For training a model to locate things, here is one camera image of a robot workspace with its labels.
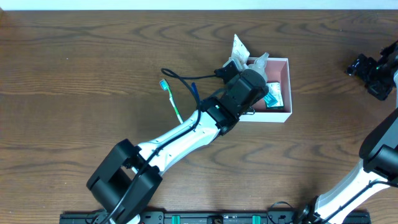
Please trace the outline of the red teal Colgate toothpaste tube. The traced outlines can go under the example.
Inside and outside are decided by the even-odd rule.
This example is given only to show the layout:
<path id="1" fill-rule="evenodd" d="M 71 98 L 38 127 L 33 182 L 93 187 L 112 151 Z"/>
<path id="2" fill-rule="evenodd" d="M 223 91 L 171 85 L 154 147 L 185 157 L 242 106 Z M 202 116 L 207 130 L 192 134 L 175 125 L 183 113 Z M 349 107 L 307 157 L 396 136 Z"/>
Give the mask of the red teal Colgate toothpaste tube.
<path id="1" fill-rule="evenodd" d="M 268 93 L 263 99 L 268 108 L 270 108 L 278 103 L 276 98 L 271 93 Z"/>

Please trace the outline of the clear pump bottle purple liquid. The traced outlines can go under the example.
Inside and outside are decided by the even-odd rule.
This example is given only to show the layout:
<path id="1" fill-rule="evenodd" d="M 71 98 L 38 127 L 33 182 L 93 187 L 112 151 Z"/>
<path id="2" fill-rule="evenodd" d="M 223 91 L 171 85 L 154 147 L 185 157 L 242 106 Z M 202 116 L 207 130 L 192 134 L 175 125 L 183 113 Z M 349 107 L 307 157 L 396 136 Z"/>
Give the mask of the clear pump bottle purple liquid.
<path id="1" fill-rule="evenodd" d="M 266 75 L 266 65 L 267 65 L 267 59 L 269 58 L 269 53 L 264 53 L 262 56 L 256 58 L 254 60 L 254 63 L 248 65 L 248 69 L 254 70 L 260 76 L 267 81 L 267 75 Z"/>

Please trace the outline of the green white soap box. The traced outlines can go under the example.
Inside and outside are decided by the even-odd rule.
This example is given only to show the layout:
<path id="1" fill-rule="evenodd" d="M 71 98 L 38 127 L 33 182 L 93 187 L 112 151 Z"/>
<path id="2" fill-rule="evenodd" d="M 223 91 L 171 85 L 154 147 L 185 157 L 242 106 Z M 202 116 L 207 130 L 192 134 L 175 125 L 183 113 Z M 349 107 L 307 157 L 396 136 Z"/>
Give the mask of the green white soap box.
<path id="1" fill-rule="evenodd" d="M 272 83 L 267 83 L 266 84 L 269 92 L 271 93 L 276 100 L 278 101 L 277 104 L 275 104 L 274 106 L 270 107 L 271 110 L 281 110 L 284 108 L 284 102 L 283 102 L 283 97 L 282 97 L 282 89 L 281 89 L 281 85 L 279 82 L 272 82 Z"/>

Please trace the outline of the white Pantene lotion tube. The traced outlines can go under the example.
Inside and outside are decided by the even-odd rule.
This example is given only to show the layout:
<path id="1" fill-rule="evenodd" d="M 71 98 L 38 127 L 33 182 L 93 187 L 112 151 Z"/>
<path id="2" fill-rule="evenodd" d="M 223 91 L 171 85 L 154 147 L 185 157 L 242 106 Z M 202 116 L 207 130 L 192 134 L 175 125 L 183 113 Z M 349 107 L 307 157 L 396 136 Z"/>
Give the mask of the white Pantene lotion tube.
<path id="1" fill-rule="evenodd" d="M 231 51 L 231 58 L 236 59 L 242 66 L 244 66 L 250 56 L 249 50 L 241 42 L 239 37 L 235 34 L 233 39 L 233 48 Z"/>

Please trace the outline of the blue disposable razor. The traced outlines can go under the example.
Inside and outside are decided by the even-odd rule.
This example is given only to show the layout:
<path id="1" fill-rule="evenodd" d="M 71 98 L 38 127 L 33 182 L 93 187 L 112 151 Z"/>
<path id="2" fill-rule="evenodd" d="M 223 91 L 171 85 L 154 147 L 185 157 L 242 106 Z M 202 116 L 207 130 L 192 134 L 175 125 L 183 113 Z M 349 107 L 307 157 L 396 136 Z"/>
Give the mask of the blue disposable razor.
<path id="1" fill-rule="evenodd" d="M 192 82 L 192 83 L 191 83 L 191 88 L 192 88 L 192 90 L 193 90 L 193 93 L 194 93 L 194 97 L 195 97 L 195 101 L 196 101 L 196 103 L 197 103 L 197 106 L 200 106 L 200 96 L 199 96 L 199 93 L 198 93 L 197 86 L 196 86 L 196 83 L 195 83 L 195 82 Z"/>

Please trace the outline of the green white toothbrush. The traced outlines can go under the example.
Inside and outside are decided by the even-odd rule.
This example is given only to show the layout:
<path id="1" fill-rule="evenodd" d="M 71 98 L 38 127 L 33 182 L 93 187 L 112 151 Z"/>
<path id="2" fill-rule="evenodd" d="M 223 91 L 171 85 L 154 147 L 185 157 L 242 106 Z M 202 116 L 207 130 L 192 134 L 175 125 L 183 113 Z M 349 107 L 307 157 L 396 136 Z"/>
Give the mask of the green white toothbrush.
<path id="1" fill-rule="evenodd" d="M 183 119 L 182 119 L 182 117 L 181 117 L 181 115 L 179 113 L 179 110 L 178 110 L 178 108 L 177 108 L 177 106 L 175 104 L 174 96 L 173 96 L 173 93 L 172 93 L 172 90 L 170 88 L 169 83 L 167 82 L 166 79 L 162 79 L 159 82 L 159 84 L 160 84 L 161 88 L 163 89 L 163 91 L 167 91 L 169 93 L 169 101 L 170 101 L 170 103 L 171 103 L 171 105 L 172 105 L 172 107 L 173 107 L 173 109 L 175 111 L 175 114 L 177 116 L 178 121 L 180 122 L 180 124 L 182 124 L 183 123 Z"/>

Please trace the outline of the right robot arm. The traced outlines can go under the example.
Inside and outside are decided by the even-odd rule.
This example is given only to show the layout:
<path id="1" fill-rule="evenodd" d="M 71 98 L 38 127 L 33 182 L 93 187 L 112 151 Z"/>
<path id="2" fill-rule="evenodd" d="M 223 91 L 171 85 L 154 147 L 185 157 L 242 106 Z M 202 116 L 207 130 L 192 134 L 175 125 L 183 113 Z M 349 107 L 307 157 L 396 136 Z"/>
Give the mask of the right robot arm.
<path id="1" fill-rule="evenodd" d="M 368 93 L 386 100 L 397 87 L 397 42 L 374 60 L 360 54 L 346 74 L 364 82 Z M 336 186 L 316 196 L 296 214 L 294 223 L 343 223 L 344 219 L 372 195 L 397 187 L 397 111 L 394 110 L 363 141 L 359 162 Z"/>

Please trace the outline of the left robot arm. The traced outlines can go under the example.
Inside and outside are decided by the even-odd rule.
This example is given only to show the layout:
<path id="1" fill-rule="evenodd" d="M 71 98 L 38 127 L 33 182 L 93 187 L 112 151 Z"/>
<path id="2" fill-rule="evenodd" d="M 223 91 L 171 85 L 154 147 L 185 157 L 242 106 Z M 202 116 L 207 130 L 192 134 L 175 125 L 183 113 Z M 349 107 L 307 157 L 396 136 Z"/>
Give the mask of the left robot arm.
<path id="1" fill-rule="evenodd" d="M 229 60 L 215 70 L 224 87 L 204 100 L 197 94 L 194 113 L 182 124 L 147 142 L 117 143 L 86 183 L 107 211 L 103 223 L 129 223 L 146 208 L 163 173 L 192 151 L 223 136 L 267 93 L 267 62 L 249 65 Z"/>

